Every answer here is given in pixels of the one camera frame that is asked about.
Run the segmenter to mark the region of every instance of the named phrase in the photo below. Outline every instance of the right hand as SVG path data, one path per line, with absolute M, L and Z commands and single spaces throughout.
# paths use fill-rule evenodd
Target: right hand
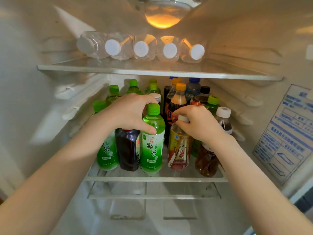
M 226 134 L 211 112 L 204 106 L 184 106 L 174 111 L 173 115 L 187 115 L 190 123 L 180 120 L 176 123 L 187 134 L 202 142 L 209 143 L 213 139 Z

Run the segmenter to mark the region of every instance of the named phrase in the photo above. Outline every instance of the bottle cap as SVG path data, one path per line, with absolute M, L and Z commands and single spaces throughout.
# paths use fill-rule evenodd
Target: bottle cap
M 106 102 L 102 100 L 98 100 L 92 103 L 95 112 L 100 112 L 101 110 L 106 108 Z
M 109 91 L 110 93 L 118 93 L 119 92 L 118 85 L 110 85 Z
M 95 51 L 95 44 L 91 39 L 80 36 L 77 40 L 77 48 L 84 54 L 91 54 Z
M 150 103 L 148 105 L 148 114 L 149 115 L 158 115 L 160 114 L 160 105 L 156 103 Z
M 200 78 L 198 78 L 198 77 L 190 77 L 189 81 L 192 82 L 192 83 L 198 83 L 198 82 L 200 82 Z
M 232 111 L 229 108 L 220 106 L 217 108 L 216 115 L 221 118 L 227 119 L 230 117 L 231 112 Z
M 148 54 L 149 46 L 144 41 L 135 43 L 134 52 L 138 57 L 144 57 Z
M 177 83 L 176 84 L 176 90 L 183 90 L 183 91 L 185 91 L 186 90 L 186 84 L 184 84 L 184 83 Z
M 150 84 L 150 89 L 151 90 L 157 90 L 159 88 L 158 84 L 157 83 L 151 83 Z
M 151 84 L 151 83 L 157 83 L 157 80 L 156 79 L 150 79 L 149 84 Z
M 149 95 L 153 96 L 154 99 L 156 99 L 158 103 L 161 102 L 161 95 L 160 94 L 158 94 L 158 93 L 150 93 Z
M 211 88 L 209 86 L 202 86 L 200 88 L 200 93 L 202 93 L 202 94 L 209 94 L 210 90 L 211 90 Z
M 218 105 L 219 104 L 219 98 L 214 95 L 210 95 L 208 98 L 208 103 L 211 105 Z
M 109 39 L 105 43 L 104 47 L 106 52 L 111 56 L 118 55 L 122 50 L 122 47 L 120 46 L 119 42 L 116 41 L 115 39 Z
M 186 115 L 178 115 L 178 120 L 181 120 L 185 123 L 189 123 L 189 118 Z
M 172 80 L 172 85 L 176 85 L 177 83 L 180 83 L 181 81 L 182 81 L 182 79 L 180 79 L 180 78 L 174 78 Z
M 137 80 L 136 80 L 136 79 L 131 79 L 131 80 L 129 81 L 129 85 L 130 85 L 130 86 L 137 86 Z
M 163 48 L 163 54 L 166 58 L 172 59 L 177 54 L 177 47 L 174 43 L 168 43 Z
M 196 44 L 190 49 L 190 57 L 194 60 L 199 60 L 204 55 L 204 47 L 201 44 Z

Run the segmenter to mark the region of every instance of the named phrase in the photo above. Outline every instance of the white bottle cap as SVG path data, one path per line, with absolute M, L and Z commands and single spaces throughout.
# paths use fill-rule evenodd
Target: white bottle cap
M 144 41 L 138 41 L 134 46 L 134 52 L 138 57 L 144 57 L 148 54 L 149 46 Z
M 177 47 L 174 43 L 168 43 L 163 48 L 163 54 L 166 58 L 172 59 L 177 54 Z
M 156 99 L 158 103 L 161 102 L 161 95 L 160 94 L 158 94 L 158 93 L 150 93 L 149 95 L 153 96 L 154 99 Z
M 190 56 L 194 60 L 199 60 L 203 57 L 205 52 L 204 47 L 201 44 L 194 45 L 190 50 Z
M 92 40 L 83 36 L 78 38 L 76 45 L 79 51 L 84 54 L 92 54 L 95 51 L 95 44 Z
M 178 120 L 181 120 L 185 123 L 189 123 L 189 118 L 186 115 L 178 115 Z
M 227 107 L 220 106 L 217 108 L 216 115 L 221 117 L 221 118 L 227 119 L 230 117 L 231 112 L 232 112 L 231 109 L 229 109 Z
M 122 47 L 120 46 L 119 42 L 116 41 L 115 39 L 109 39 L 105 43 L 105 50 L 109 55 L 115 56 L 121 52 Z

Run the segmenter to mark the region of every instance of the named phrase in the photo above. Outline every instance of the green label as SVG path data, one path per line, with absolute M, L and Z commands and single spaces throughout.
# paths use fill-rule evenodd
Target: green label
M 142 157 L 141 167 L 153 172 L 162 166 L 162 148 L 165 130 L 161 134 L 150 135 L 142 132 Z
M 114 163 L 118 163 L 114 131 L 107 137 L 105 142 L 102 144 L 97 154 L 97 162 L 101 168 L 111 166 Z

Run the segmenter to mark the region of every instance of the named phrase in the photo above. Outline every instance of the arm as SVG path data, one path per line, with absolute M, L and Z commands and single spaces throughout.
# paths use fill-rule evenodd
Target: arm
M 141 112 L 149 95 L 130 94 L 92 116 L 88 124 L 0 206 L 0 234 L 49 234 L 62 216 L 107 136 L 116 128 L 155 134 Z
M 187 114 L 190 123 L 177 121 L 177 124 L 214 150 L 257 235 L 313 234 L 312 223 L 284 197 L 236 140 L 223 131 L 205 107 L 186 106 L 174 114 Z

